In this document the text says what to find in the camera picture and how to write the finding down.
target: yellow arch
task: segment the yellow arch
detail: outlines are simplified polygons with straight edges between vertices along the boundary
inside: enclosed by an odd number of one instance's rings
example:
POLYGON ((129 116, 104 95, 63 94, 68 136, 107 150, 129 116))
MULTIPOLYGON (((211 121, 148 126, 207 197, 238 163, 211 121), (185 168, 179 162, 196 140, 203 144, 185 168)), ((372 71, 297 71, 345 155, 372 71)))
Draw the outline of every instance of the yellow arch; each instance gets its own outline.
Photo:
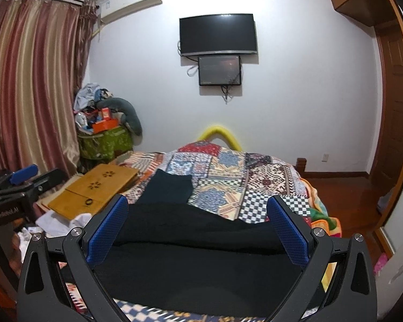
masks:
POLYGON ((211 137, 213 134, 220 134, 222 135, 231 149, 236 150, 236 151, 243 151, 242 147, 239 145, 237 142, 236 138, 230 133, 229 130, 226 130, 224 127, 221 126, 212 126, 209 127, 207 130, 203 132, 203 134, 200 136, 199 140, 207 140, 209 137, 211 137))

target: metal bolt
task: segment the metal bolt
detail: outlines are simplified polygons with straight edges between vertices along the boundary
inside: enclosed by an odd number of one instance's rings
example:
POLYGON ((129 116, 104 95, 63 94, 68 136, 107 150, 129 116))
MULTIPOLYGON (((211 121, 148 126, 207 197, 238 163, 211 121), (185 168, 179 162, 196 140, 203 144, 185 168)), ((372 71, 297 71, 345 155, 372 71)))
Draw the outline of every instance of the metal bolt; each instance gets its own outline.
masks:
POLYGON ((321 228, 313 229, 313 233, 315 234, 315 236, 318 236, 318 237, 323 237, 325 235, 325 231, 321 228))
POLYGON ((70 231, 70 234, 74 237, 79 236, 82 233, 81 228, 74 228, 72 231, 70 231))
POLYGON ((31 236, 32 241, 39 241, 42 238, 42 234, 40 232, 36 232, 33 236, 31 236))
POLYGON ((361 235, 360 233, 356 233, 354 235, 354 238, 358 241, 358 242, 363 242, 364 241, 364 237, 363 235, 361 235))

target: blue textured pad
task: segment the blue textured pad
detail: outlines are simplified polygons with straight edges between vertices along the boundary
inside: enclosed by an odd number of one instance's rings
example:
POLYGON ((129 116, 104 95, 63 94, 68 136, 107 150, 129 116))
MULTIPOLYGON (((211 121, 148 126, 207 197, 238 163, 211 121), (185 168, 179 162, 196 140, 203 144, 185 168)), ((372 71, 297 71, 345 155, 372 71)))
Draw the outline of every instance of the blue textured pad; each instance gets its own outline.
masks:
POLYGON ((13 172, 12 177, 9 179, 9 182, 12 185, 19 185, 24 183, 26 180, 34 177, 39 172, 39 169, 35 164, 31 166, 25 167, 19 171, 13 172))
POLYGON ((87 263, 90 268, 103 263, 128 215, 128 201, 121 196, 88 243, 87 263))
POLYGON ((306 267, 309 262, 306 240, 274 197, 267 201, 267 216, 275 227, 291 262, 302 268, 306 267))

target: wooden door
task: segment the wooden door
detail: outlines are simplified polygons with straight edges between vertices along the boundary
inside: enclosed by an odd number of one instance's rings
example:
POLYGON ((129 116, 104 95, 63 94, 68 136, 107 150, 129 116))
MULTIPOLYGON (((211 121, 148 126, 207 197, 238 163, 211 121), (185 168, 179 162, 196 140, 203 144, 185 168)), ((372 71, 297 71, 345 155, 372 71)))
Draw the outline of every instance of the wooden door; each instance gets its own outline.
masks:
POLYGON ((383 72, 383 108, 370 179, 387 194, 403 165, 403 34, 398 23, 390 23, 376 28, 376 36, 383 72))

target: tv screen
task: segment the tv screen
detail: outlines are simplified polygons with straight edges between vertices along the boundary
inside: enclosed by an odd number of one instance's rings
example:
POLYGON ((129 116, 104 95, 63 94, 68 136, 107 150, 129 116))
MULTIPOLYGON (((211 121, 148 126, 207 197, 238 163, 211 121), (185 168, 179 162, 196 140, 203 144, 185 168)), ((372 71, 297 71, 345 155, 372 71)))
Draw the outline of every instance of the tv screen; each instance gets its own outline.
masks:
POLYGON ((199 57, 200 86, 240 85, 240 56, 199 57))
POLYGON ((213 14, 181 18, 181 54, 256 54, 252 14, 213 14))

